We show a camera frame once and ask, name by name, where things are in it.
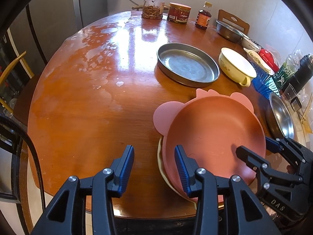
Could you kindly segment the blue fluted plastic dish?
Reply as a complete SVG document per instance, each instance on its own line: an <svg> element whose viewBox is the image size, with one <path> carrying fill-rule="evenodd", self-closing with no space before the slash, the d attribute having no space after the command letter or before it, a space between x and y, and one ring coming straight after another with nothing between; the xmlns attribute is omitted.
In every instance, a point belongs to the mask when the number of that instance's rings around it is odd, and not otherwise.
<svg viewBox="0 0 313 235"><path fill-rule="evenodd" d="M257 73L257 77L252 80L252 84L257 92L266 99L270 98L271 93L275 93L280 97L280 93L270 74L266 73L259 65L250 62Z"/></svg>

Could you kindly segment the large stainless steel bowl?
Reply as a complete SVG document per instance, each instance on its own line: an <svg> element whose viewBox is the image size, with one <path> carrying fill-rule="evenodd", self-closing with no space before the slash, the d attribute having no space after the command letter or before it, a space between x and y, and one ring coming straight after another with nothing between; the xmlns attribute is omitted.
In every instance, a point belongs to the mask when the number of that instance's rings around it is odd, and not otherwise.
<svg viewBox="0 0 313 235"><path fill-rule="evenodd" d="M275 93L269 96L269 105L265 111L266 123L274 138L288 137L295 139L291 115L284 102Z"/></svg>

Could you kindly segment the grey refrigerator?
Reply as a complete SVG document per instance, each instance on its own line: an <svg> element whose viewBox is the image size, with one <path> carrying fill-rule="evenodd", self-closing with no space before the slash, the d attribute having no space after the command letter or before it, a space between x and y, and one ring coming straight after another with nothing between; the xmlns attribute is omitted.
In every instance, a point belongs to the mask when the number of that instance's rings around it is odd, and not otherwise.
<svg viewBox="0 0 313 235"><path fill-rule="evenodd" d="M8 41L39 75L65 39L107 15L107 0L32 0L10 25Z"/></svg>

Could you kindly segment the green drink bottle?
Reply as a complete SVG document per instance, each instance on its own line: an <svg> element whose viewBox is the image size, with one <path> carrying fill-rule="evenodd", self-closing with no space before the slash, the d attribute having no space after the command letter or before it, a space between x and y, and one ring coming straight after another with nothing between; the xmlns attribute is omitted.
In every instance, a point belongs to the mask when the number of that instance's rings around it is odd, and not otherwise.
<svg viewBox="0 0 313 235"><path fill-rule="evenodd" d="M299 69L301 58L303 58L302 51L297 49L288 55L280 69L273 75L273 81L279 91L283 89L287 81Z"/></svg>

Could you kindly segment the brown sauce bottle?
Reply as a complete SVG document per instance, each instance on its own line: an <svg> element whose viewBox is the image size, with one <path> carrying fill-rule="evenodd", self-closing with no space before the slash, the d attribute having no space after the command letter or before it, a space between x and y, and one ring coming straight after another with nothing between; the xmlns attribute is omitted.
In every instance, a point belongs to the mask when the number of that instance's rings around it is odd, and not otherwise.
<svg viewBox="0 0 313 235"><path fill-rule="evenodd" d="M201 30L207 30L211 19L212 3L204 2L203 8L198 11L197 19L195 21L195 27Z"/></svg>

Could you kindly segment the clear jar black lid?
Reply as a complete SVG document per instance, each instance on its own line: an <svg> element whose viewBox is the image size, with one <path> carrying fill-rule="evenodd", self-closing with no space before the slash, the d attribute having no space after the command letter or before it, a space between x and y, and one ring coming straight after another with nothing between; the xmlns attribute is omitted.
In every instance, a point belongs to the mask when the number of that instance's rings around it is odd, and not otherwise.
<svg viewBox="0 0 313 235"><path fill-rule="evenodd" d="M142 18L161 20L163 17L163 10L165 0L143 0Z"/></svg>

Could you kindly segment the cream bowl with handle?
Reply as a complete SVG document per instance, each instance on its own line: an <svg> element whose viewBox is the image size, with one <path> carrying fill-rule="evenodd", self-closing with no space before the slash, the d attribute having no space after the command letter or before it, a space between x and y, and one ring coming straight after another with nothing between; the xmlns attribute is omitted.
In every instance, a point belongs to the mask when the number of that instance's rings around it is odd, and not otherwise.
<svg viewBox="0 0 313 235"><path fill-rule="evenodd" d="M228 78L242 87L250 87L252 80L257 76L246 58L227 47L221 48L218 64Z"/></svg>

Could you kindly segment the yellow chair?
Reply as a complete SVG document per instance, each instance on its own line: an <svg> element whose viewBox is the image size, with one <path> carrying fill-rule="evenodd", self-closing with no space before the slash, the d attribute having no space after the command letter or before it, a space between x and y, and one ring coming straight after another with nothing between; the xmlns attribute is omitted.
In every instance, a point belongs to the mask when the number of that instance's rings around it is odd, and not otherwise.
<svg viewBox="0 0 313 235"><path fill-rule="evenodd" d="M1 107L5 114L14 115L14 107L24 89L32 83L35 74L25 59L25 50L4 68L1 67Z"/></svg>

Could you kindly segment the clear plastic cup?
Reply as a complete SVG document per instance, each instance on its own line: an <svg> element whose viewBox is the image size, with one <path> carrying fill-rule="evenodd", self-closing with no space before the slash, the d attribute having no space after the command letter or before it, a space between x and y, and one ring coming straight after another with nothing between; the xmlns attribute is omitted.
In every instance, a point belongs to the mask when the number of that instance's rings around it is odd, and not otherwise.
<svg viewBox="0 0 313 235"><path fill-rule="evenodd" d="M291 84L288 84L288 86L285 88L285 90L282 93L282 99L286 102L290 102L296 96L297 96L297 93L294 87Z"/></svg>

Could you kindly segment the red tissue pack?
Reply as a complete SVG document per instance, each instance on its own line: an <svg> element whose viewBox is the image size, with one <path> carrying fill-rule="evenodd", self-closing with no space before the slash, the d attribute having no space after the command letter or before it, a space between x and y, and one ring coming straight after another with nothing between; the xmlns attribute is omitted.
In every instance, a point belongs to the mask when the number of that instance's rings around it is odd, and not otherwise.
<svg viewBox="0 0 313 235"><path fill-rule="evenodd" d="M279 63L276 58L266 49L260 49L258 52L262 60L274 71L277 73L279 71Z"/></svg>

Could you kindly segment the small steel bowl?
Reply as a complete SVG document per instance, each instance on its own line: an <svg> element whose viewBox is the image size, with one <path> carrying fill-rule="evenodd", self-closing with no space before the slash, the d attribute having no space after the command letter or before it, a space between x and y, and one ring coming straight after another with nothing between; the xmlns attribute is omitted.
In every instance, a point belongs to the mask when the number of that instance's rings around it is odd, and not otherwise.
<svg viewBox="0 0 313 235"><path fill-rule="evenodd" d="M233 43L238 43L243 37L247 37L243 32L219 20L216 20L216 31L220 36Z"/></svg>

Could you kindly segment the pink plastic plate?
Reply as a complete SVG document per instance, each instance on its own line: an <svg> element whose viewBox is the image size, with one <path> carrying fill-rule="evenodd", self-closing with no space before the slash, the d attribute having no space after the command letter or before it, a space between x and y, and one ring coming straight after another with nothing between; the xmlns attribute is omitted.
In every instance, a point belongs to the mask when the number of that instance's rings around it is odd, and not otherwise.
<svg viewBox="0 0 313 235"><path fill-rule="evenodd" d="M266 154L265 134L250 100L239 92L230 96L210 89L197 89L187 103L169 101L153 114L156 130L163 136L162 161L168 180L185 198L174 149L182 145L186 155L212 174L229 178L239 175L247 185L256 173L236 156L245 146L262 158Z"/></svg>

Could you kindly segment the round steel pan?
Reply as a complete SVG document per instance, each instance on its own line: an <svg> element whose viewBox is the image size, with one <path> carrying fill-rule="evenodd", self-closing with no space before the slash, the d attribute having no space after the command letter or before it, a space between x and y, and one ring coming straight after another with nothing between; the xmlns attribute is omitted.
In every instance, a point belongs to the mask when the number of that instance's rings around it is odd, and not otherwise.
<svg viewBox="0 0 313 235"><path fill-rule="evenodd" d="M158 67L172 80L193 88L205 88L220 76L215 60L184 43L167 43L157 51Z"/></svg>

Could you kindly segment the white ceramic bowl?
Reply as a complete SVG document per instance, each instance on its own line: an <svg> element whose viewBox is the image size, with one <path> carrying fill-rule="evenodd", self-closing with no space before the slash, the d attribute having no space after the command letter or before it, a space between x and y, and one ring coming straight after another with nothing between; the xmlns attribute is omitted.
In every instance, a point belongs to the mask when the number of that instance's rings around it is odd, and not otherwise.
<svg viewBox="0 0 313 235"><path fill-rule="evenodd" d="M261 50L261 47L258 44L254 43L251 39L247 37L242 37L241 45L243 48L253 50L257 53Z"/></svg>

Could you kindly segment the red tin can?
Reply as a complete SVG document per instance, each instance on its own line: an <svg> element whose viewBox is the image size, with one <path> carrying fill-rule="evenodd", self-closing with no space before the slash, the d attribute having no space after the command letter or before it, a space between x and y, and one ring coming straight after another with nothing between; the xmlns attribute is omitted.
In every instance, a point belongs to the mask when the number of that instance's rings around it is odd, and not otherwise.
<svg viewBox="0 0 313 235"><path fill-rule="evenodd" d="M169 3L167 20L173 23L186 24L191 7L180 3Z"/></svg>

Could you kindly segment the yellow shell-shaped plate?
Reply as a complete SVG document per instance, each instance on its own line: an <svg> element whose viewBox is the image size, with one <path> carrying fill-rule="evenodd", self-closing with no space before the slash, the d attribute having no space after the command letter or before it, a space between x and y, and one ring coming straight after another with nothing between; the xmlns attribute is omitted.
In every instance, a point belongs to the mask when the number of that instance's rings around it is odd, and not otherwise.
<svg viewBox="0 0 313 235"><path fill-rule="evenodd" d="M173 185L171 184L171 182L168 180L167 174L165 172L165 168L163 165L163 161L162 161L162 141L163 141L163 136L160 136L159 139L159 143L158 143L158 147L157 147L157 164L158 164L158 168L159 168L159 172L161 174L161 176L163 177L163 180L165 181L165 183L180 197L184 198L185 200L187 200L187 198L185 198L184 196L182 196L182 194L180 192L178 192ZM195 202L193 202L192 200L188 200L189 202L191 202L193 204L193 207L195 210L197 210L197 204Z"/></svg>

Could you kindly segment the wooden chair back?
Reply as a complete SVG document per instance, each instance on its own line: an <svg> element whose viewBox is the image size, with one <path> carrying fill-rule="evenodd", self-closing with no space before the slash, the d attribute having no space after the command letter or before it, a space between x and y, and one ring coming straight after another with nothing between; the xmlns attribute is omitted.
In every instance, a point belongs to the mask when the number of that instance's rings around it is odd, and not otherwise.
<svg viewBox="0 0 313 235"><path fill-rule="evenodd" d="M219 9L218 11L218 20L231 25L245 35L249 32L250 25L248 23L223 9Z"/></svg>

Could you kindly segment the white dish with food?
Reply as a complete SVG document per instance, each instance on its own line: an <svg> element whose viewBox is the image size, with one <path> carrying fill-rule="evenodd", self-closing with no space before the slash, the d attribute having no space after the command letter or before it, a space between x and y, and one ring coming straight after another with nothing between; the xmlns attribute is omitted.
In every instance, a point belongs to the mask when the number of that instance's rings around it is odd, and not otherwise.
<svg viewBox="0 0 313 235"><path fill-rule="evenodd" d="M257 52L244 48L248 60L253 65L258 74L266 73L270 76L274 75L274 71L267 65Z"/></svg>

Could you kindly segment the black thermos flask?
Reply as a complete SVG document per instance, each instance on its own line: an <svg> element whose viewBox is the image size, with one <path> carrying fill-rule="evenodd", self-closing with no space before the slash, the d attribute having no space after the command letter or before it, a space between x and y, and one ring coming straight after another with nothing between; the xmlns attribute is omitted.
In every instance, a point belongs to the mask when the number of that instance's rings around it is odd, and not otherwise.
<svg viewBox="0 0 313 235"><path fill-rule="evenodd" d="M298 94L311 78L312 54L307 54L301 58L300 67L290 78L289 84L293 87L295 93Z"/></svg>

